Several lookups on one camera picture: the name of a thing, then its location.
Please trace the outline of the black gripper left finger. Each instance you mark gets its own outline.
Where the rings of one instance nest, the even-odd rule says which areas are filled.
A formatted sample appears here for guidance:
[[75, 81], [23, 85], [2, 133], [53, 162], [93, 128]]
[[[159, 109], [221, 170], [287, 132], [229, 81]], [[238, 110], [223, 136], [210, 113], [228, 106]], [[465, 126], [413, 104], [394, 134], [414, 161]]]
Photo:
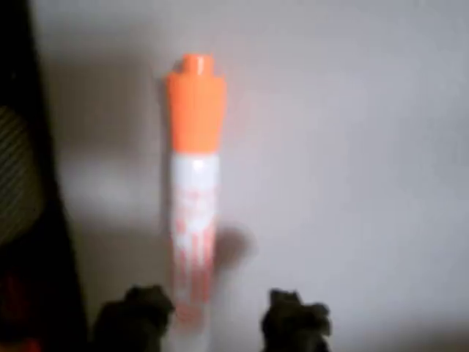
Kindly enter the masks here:
[[93, 351], [160, 351], [175, 307], [161, 285], [133, 286], [105, 303], [92, 329]]

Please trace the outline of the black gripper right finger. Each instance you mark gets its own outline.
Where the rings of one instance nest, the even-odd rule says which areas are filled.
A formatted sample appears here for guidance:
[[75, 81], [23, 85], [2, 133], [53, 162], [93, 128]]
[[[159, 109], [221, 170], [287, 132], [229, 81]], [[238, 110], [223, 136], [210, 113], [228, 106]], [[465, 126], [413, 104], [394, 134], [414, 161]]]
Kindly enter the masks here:
[[261, 332], [263, 351], [329, 351], [330, 309], [321, 302], [303, 303], [295, 290], [272, 289]]

